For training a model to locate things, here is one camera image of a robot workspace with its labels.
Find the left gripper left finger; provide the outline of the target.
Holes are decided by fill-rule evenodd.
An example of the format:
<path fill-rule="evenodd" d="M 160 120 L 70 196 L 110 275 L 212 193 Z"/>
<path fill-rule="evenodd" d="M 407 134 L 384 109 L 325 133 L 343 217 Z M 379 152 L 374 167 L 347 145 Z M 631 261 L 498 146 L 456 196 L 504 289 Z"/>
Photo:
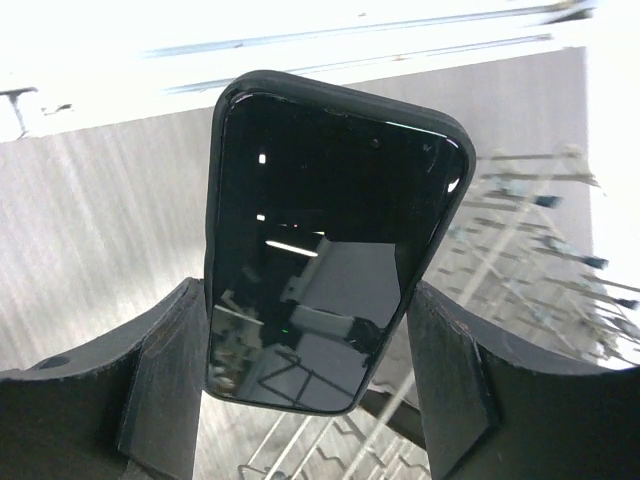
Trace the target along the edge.
<path fill-rule="evenodd" d="M 1 374 L 4 479 L 190 479 L 206 370 L 204 287 Z"/>

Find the black smartphone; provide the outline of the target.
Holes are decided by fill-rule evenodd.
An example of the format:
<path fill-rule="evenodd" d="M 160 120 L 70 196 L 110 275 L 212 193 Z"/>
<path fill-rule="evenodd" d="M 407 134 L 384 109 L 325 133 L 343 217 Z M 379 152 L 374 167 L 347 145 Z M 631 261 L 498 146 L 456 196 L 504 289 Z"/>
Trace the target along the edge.
<path fill-rule="evenodd" d="M 206 392 L 353 410 L 475 165 L 446 113 L 278 71 L 233 80 L 211 129 Z"/>

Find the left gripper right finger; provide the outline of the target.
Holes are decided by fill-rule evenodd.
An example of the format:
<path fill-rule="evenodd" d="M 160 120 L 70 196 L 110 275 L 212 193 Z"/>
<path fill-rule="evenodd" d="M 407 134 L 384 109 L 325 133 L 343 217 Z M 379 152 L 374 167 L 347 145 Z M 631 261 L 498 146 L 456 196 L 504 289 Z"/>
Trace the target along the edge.
<path fill-rule="evenodd" d="M 407 313 L 435 479 L 635 479 L 639 371 L 541 348 L 427 283 Z"/>

